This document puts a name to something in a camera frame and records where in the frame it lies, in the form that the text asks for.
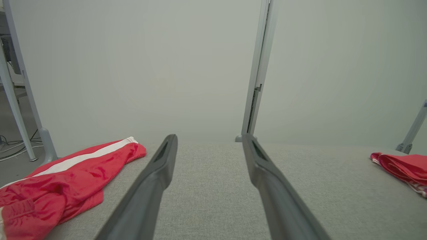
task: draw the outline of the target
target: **white stripe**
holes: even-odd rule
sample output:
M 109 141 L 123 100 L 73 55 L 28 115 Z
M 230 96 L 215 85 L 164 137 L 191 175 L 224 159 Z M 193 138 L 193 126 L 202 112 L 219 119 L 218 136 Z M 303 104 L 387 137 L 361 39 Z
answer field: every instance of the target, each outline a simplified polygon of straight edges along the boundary
M 377 159 L 375 159 L 375 158 L 372 158 L 372 162 L 380 165 L 380 162 Z
M 97 150 L 96 152 L 79 155 L 79 156 L 76 156 L 74 158 L 70 158 L 70 159 L 67 159 L 65 161 L 62 161 L 58 164 L 52 165 L 50 168 L 46 169 L 45 171 L 43 171 L 41 173 L 38 173 L 38 174 L 32 176 L 32 177 L 37 177 L 37 176 L 41 176 L 41 175 L 45 175 L 45 174 L 58 173 L 58 172 L 65 171 L 65 170 L 69 169 L 70 167 L 72 167 L 78 163 L 83 162 L 86 159 L 97 158 L 97 157 L 103 156 L 105 154 L 109 154 L 111 152 L 114 152 L 114 151 L 124 147 L 125 145 L 127 145 L 129 143 L 138 143 L 138 142 L 133 137 L 128 137 L 128 138 L 121 140 L 120 142 L 117 142 L 117 143 L 108 145 L 106 147 L 103 147 L 103 148 Z M 9 186 L 10 184 L 14 184 L 16 182 L 19 182 L 19 181 L 22 181 L 25 179 L 20 179 L 17 181 L 10 182 L 10 183 L 4 185 L 3 187 Z
M 424 191 L 427 186 L 421 185 L 421 186 L 417 187 L 414 184 L 411 184 L 411 183 L 408 183 L 408 182 L 406 184 L 408 184 L 412 188 L 412 190 L 414 190 L 415 192 L 421 194 L 423 197 L 427 198 L 426 192 Z

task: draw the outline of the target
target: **folded red cloth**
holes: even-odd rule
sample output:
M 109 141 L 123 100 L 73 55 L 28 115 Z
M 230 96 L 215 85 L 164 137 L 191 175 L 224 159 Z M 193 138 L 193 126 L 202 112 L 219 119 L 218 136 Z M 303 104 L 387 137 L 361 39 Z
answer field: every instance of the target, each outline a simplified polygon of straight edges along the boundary
M 371 159 L 385 171 L 406 182 L 415 192 L 427 198 L 427 156 L 417 154 L 394 156 L 374 152 L 371 154 Z
M 133 137 L 76 152 L 0 188 L 0 239 L 41 240 L 57 224 L 102 203 L 102 189 L 144 157 Z

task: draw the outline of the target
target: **gray fabric surface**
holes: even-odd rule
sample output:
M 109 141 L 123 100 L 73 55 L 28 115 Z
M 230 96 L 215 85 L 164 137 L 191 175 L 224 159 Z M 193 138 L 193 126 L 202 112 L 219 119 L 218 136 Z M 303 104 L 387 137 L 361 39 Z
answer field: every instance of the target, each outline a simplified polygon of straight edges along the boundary
M 104 202 L 47 239 L 93 239 L 159 144 L 124 167 Z M 371 163 L 371 147 L 262 144 L 332 239 L 425 239 L 427 201 Z M 241 143 L 179 143 L 154 239 L 269 239 Z

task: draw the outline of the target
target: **white wall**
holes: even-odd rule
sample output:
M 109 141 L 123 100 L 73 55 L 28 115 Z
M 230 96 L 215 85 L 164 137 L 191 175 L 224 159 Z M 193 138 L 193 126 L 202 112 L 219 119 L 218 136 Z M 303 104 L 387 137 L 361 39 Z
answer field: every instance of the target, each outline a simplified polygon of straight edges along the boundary
M 427 156 L 427 120 L 424 120 L 423 125 L 418 131 L 418 134 L 412 143 L 410 154 L 421 154 Z
M 426 12 L 423 0 L 283 1 L 254 134 L 396 148 L 427 99 Z
M 11 0 L 29 82 L 56 151 L 234 141 L 260 0 Z

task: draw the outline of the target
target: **metal pole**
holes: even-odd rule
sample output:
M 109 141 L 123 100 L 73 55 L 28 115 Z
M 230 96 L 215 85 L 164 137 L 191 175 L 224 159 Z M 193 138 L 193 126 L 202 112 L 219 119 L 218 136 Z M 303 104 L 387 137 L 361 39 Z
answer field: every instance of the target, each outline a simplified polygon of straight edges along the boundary
M 418 113 L 417 117 L 415 118 L 414 123 L 412 124 L 411 128 L 409 129 L 408 134 L 405 137 L 405 140 L 399 146 L 396 148 L 397 151 L 404 152 L 406 154 L 409 154 L 409 152 L 412 149 L 412 142 L 415 139 L 415 136 L 417 135 L 418 131 L 421 128 L 421 125 L 424 122 L 424 119 L 427 115 L 427 100 L 424 101 L 424 104 L 421 106 L 421 110 Z
M 13 21 L 12 8 L 10 6 L 9 0 L 3 0 L 3 5 L 4 5 L 5 14 L 6 14 L 7 24 L 10 30 L 10 35 L 12 37 L 12 43 L 15 49 L 16 57 L 18 58 L 18 63 L 21 69 L 22 77 L 24 79 L 25 90 L 28 94 L 29 104 L 31 106 L 32 114 L 34 115 L 34 120 L 37 125 L 38 132 L 41 137 L 41 141 L 43 142 L 44 152 L 45 152 L 44 161 L 42 163 L 43 165 L 58 159 L 58 156 L 56 155 L 55 147 L 53 145 L 52 138 L 50 137 L 49 131 L 42 126 L 40 116 L 38 115 L 38 112 L 37 112 L 37 107 L 35 106 L 34 96 L 32 94 L 31 86 L 29 84 L 28 76 L 25 70 L 24 59 L 22 57 L 21 49 L 19 47 L 18 34 L 15 29 L 15 22 Z
M 276 28 L 278 7 L 275 2 L 276 0 L 263 0 L 261 4 L 258 32 L 255 41 L 254 56 L 252 59 L 251 75 L 249 78 L 249 88 L 246 97 L 245 114 L 243 116 L 242 132 L 236 137 L 236 142 L 242 142 L 242 135 L 246 133 L 254 133 L 259 103 L 262 95 L 261 85 L 265 82 L 268 61 Z
M 21 134 L 22 140 L 24 141 L 25 147 L 28 151 L 30 161 L 35 161 L 37 160 L 37 158 L 35 157 L 34 151 L 32 150 L 31 142 L 29 140 L 28 133 L 26 131 L 24 121 L 22 119 L 18 101 L 16 100 L 15 89 L 13 87 L 13 83 L 9 75 L 9 68 L 7 67 L 3 47 L 1 47 L 1 49 L 3 57 L 0 56 L 0 78 L 3 83 L 4 91 L 6 92 L 10 108 L 12 109 L 13 116 L 15 117 L 16 124 L 18 125 L 19 133 Z

